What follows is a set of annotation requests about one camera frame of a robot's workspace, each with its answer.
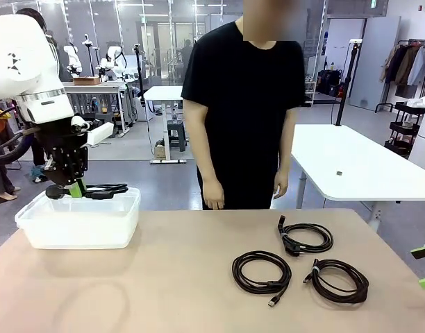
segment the man's right hand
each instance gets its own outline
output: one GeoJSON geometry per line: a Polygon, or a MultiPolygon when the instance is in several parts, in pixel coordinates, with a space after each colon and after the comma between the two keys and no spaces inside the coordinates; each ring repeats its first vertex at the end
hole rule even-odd
{"type": "Polygon", "coordinates": [[[203,199],[211,210],[224,209],[224,189],[217,179],[203,180],[203,199]]]}

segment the man's left hand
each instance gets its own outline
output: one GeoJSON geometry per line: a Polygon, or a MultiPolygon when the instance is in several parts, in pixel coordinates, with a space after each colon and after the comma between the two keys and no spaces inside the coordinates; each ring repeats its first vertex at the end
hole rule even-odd
{"type": "Polygon", "coordinates": [[[279,199],[287,193],[288,189],[288,171],[279,170],[274,179],[274,199],[279,199]]]}

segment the clothing rack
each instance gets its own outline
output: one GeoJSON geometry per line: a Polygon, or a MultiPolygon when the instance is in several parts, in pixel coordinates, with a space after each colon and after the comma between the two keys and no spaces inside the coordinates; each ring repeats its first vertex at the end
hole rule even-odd
{"type": "MultiPolygon", "coordinates": [[[[422,44],[423,46],[425,46],[425,40],[418,40],[418,39],[409,39],[409,40],[399,40],[398,42],[397,42],[397,45],[400,45],[400,43],[407,43],[407,45],[411,45],[411,44],[416,44],[416,43],[419,43],[419,44],[422,44]]],[[[384,94],[384,97],[383,97],[383,102],[382,103],[379,103],[377,106],[376,106],[376,111],[375,111],[375,113],[377,113],[378,112],[378,107],[379,106],[382,106],[382,105],[388,105],[388,106],[390,106],[390,112],[393,110],[393,107],[394,107],[394,105],[393,104],[391,104],[391,103],[387,103],[387,100],[388,100],[388,94],[389,94],[389,92],[390,92],[390,84],[389,83],[386,83],[387,84],[387,92],[384,94]]],[[[423,95],[424,95],[424,90],[425,90],[425,74],[424,74],[424,80],[422,81],[422,89],[421,89],[421,94],[419,95],[419,97],[421,98],[421,97],[423,97],[423,95]]]]}

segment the beige tabletop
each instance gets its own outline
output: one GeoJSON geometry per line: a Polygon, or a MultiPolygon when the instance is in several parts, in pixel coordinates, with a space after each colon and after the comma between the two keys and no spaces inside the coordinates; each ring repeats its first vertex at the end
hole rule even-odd
{"type": "MultiPolygon", "coordinates": [[[[286,212],[288,223],[321,223],[335,237],[327,253],[297,259],[282,248],[279,216],[143,212],[123,250],[34,250],[18,231],[0,248],[0,333],[425,332],[417,277],[355,212],[286,212]],[[267,305],[271,296],[244,292],[231,275],[234,258],[251,250],[277,253],[291,266],[290,287],[274,308],[267,305]],[[367,301],[333,304],[303,284],[315,257],[341,259],[364,273],[367,301]]],[[[264,262],[244,272],[261,280],[280,275],[264,262]]]]}

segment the ceiling light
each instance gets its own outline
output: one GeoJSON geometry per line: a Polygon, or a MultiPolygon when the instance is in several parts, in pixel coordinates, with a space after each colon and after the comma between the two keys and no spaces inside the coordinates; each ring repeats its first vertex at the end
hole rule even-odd
{"type": "Polygon", "coordinates": [[[166,17],[168,14],[139,14],[139,16],[154,16],[154,17],[166,17]]]}

